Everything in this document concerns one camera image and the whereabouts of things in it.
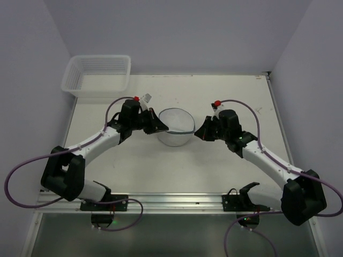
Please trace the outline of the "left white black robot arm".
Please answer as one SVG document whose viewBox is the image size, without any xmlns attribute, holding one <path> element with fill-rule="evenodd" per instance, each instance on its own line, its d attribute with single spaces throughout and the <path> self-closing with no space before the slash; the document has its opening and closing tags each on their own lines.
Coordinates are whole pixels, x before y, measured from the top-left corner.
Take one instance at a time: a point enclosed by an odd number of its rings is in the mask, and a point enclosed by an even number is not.
<svg viewBox="0 0 343 257">
<path fill-rule="evenodd" d="M 133 131 L 155 134 L 168 131 L 153 108 L 142 99 L 123 97 L 120 112 L 106 118 L 103 129 L 85 141 L 63 148 L 55 147 L 41 177 L 41 185 L 65 200 L 104 202 L 111 193 L 107 186 L 85 178 L 86 167 L 107 150 L 129 138 Z"/>
</svg>

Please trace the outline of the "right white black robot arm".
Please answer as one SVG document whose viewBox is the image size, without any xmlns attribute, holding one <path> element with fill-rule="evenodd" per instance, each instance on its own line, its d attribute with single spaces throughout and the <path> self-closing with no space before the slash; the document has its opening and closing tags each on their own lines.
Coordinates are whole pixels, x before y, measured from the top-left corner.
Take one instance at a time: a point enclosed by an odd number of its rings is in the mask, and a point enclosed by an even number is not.
<svg viewBox="0 0 343 257">
<path fill-rule="evenodd" d="M 274 163 L 267 156 L 267 149 L 258 144 L 258 138 L 242 130 L 234 110 L 206 116 L 195 136 L 203 141 L 224 141 L 231 152 L 267 174 L 282 189 L 281 211 L 292 224 L 301 225 L 326 209 L 322 185 L 315 181 L 319 175 L 312 170 L 304 172 L 272 154 L 282 166 Z"/>
</svg>

